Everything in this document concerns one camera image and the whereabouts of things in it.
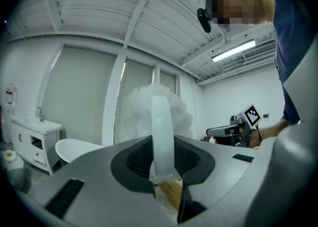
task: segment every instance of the person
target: person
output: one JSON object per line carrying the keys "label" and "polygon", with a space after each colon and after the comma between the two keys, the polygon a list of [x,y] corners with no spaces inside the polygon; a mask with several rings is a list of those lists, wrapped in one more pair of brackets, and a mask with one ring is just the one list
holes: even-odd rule
{"label": "person", "polygon": [[[308,0],[206,0],[206,14],[221,27],[231,24],[255,25],[272,23],[277,42],[277,67],[283,83],[292,74],[311,46],[317,32],[310,15]],[[277,136],[288,125],[297,124],[299,116],[283,87],[285,108],[282,119],[275,125],[253,130],[249,147],[259,146],[262,139]]]}

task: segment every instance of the ceiling light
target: ceiling light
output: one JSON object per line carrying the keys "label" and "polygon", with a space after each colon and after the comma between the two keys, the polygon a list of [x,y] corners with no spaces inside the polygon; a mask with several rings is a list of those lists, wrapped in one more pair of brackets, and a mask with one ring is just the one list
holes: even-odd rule
{"label": "ceiling light", "polygon": [[252,48],[254,46],[255,46],[255,40],[250,40],[248,42],[244,42],[241,45],[238,45],[238,46],[236,46],[234,48],[231,48],[231,49],[229,49],[229,50],[227,50],[227,51],[225,51],[225,52],[213,57],[212,60],[214,62],[217,62],[217,61],[220,61],[220,60],[222,60],[224,58],[227,58],[227,57],[229,57],[231,55],[234,55],[234,54],[236,54],[238,52],[241,52],[243,50],[247,50],[249,48]]}

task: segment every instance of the sink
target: sink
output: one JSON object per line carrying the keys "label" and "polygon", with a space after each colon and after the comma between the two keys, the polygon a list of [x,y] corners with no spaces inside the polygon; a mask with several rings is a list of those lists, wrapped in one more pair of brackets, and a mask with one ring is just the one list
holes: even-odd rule
{"label": "sink", "polygon": [[40,118],[36,117],[19,117],[11,115],[11,120],[41,134],[50,134],[62,128],[61,124],[53,123],[47,120],[40,122]]}

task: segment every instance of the faucet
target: faucet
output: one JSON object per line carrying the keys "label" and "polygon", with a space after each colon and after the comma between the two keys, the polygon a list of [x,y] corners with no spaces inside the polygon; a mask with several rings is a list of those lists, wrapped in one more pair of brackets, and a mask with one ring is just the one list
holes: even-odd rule
{"label": "faucet", "polygon": [[44,121],[44,115],[42,115],[42,108],[41,107],[37,107],[36,111],[38,111],[38,109],[40,109],[40,122]]}

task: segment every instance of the white wall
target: white wall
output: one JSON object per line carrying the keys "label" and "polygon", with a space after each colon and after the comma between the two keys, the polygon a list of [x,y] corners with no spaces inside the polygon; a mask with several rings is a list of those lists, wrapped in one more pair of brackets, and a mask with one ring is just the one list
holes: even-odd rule
{"label": "white wall", "polygon": [[232,115],[252,103],[261,116],[269,113],[269,119],[262,119],[259,126],[270,126],[281,119],[285,105],[282,84],[275,67],[205,86],[203,99],[205,129],[228,125]]}
{"label": "white wall", "polygon": [[[14,83],[17,89],[15,114],[20,116],[34,116],[35,109],[41,102],[43,89],[46,85],[50,70],[64,44],[68,46],[82,46],[84,48],[100,50],[115,55],[122,50],[121,44],[82,36],[45,36],[10,42],[0,54],[1,103],[4,102],[4,89],[6,85],[8,83]],[[204,129],[202,129],[203,91],[202,87],[196,84],[195,79],[192,78],[191,84],[189,74],[145,52],[128,48],[125,50],[125,53],[130,59],[149,65],[159,65],[164,71],[178,75],[180,88],[177,89],[177,91],[179,91],[181,98],[185,101],[189,112],[194,118],[191,127],[193,138],[201,139],[205,134]]]}

